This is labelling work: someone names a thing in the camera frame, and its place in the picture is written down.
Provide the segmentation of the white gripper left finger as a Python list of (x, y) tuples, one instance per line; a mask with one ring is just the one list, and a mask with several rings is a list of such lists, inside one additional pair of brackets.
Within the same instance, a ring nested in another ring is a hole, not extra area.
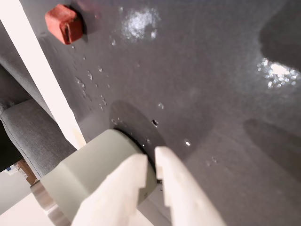
[(134, 154), (124, 160), (80, 205), (73, 226), (141, 226), (136, 207), (146, 186), (148, 159)]

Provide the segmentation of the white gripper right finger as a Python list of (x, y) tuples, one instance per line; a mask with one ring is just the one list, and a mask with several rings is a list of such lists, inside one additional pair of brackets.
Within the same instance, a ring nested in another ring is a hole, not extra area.
[(155, 148), (157, 179), (163, 183), (164, 204), (170, 208), (174, 226), (225, 226), (193, 175), (166, 146)]

